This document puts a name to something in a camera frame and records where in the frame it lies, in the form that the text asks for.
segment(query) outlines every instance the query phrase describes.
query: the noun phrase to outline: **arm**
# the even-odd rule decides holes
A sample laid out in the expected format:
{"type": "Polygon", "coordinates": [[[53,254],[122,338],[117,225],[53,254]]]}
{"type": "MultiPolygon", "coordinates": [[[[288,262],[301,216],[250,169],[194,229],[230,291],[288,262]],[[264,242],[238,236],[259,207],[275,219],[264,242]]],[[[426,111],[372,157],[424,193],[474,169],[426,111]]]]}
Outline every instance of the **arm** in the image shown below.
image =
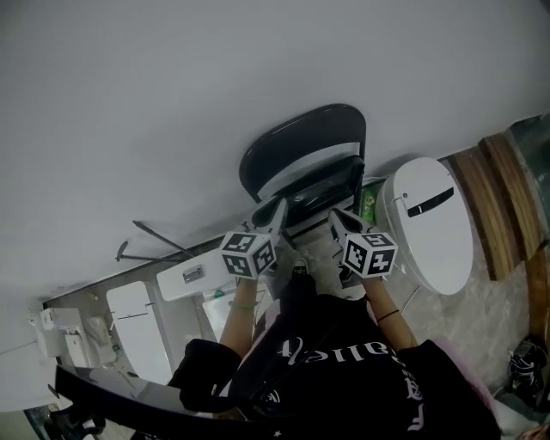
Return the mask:
{"type": "Polygon", "coordinates": [[[257,280],[240,278],[235,300],[220,339],[220,344],[227,346],[241,358],[244,358],[252,347],[257,290],[257,280]]]}
{"type": "Polygon", "coordinates": [[[365,278],[362,283],[367,292],[372,312],[375,318],[379,320],[378,327],[394,350],[400,351],[418,346],[403,316],[399,312],[388,315],[398,309],[395,307],[386,287],[384,287],[384,283],[379,278],[365,278]]]}

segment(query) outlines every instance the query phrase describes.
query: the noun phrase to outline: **white toilet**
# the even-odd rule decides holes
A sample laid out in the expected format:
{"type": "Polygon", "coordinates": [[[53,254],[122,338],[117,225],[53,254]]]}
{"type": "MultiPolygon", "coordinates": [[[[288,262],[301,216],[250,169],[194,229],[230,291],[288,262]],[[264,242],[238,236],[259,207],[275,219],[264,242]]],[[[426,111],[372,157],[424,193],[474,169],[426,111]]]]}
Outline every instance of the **white toilet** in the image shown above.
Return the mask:
{"type": "Polygon", "coordinates": [[[399,245],[395,264],[429,290],[453,295],[464,287],[474,259],[464,200],[449,170],[422,157],[382,185],[376,224],[399,245]]]}
{"type": "Polygon", "coordinates": [[[40,313],[40,321],[44,330],[64,335],[76,367],[99,367],[117,358],[107,324],[100,317],[83,322],[78,309],[46,309],[40,313]]]}
{"type": "Polygon", "coordinates": [[[166,302],[152,283],[136,281],[107,292],[113,324],[134,372],[166,385],[186,344],[200,338],[191,297],[166,302]]]}

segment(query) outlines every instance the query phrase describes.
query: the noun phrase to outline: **chair backrest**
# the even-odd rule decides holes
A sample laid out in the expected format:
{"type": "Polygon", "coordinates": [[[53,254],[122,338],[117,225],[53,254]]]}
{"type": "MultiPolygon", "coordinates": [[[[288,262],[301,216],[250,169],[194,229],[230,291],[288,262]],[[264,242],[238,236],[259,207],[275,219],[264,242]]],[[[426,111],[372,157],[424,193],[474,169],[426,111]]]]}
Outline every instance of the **chair backrest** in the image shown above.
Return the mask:
{"type": "Polygon", "coordinates": [[[364,159],[366,129],[361,112],[346,104],[330,104],[296,116],[250,145],[239,167],[242,186],[259,203],[258,192],[271,178],[311,153],[359,143],[359,156],[364,159]]]}

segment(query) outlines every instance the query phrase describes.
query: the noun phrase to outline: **person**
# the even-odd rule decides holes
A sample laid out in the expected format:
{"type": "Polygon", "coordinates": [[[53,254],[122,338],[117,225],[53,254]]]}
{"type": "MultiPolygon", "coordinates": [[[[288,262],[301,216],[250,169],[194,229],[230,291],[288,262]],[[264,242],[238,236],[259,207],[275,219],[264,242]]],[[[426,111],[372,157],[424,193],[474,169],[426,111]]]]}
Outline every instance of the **person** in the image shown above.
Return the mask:
{"type": "Polygon", "coordinates": [[[228,418],[371,438],[500,438],[483,393],[434,342],[417,344],[379,278],[362,283],[359,301],[317,295],[299,259],[253,334],[257,281],[240,279],[219,344],[191,341],[168,385],[196,411],[222,411],[219,396],[251,402],[228,418]]]}

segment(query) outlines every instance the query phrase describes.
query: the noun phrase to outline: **wooden panel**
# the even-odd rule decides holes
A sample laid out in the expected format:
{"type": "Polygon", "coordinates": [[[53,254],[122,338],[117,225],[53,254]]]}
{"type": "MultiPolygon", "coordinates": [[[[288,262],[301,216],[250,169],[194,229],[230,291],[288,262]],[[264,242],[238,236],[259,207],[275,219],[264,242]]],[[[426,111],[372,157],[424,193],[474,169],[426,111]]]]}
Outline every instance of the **wooden panel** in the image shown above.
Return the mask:
{"type": "Polygon", "coordinates": [[[519,254],[528,260],[535,255],[543,236],[525,174],[504,134],[482,139],[480,149],[502,194],[519,254]]]}
{"type": "Polygon", "coordinates": [[[546,341],[548,345],[548,274],[547,257],[539,249],[534,257],[525,262],[529,291],[529,334],[546,341]]]}
{"type": "Polygon", "coordinates": [[[489,277],[505,279],[520,259],[510,219],[492,172],[478,147],[456,153],[449,162],[474,216],[489,277]]]}

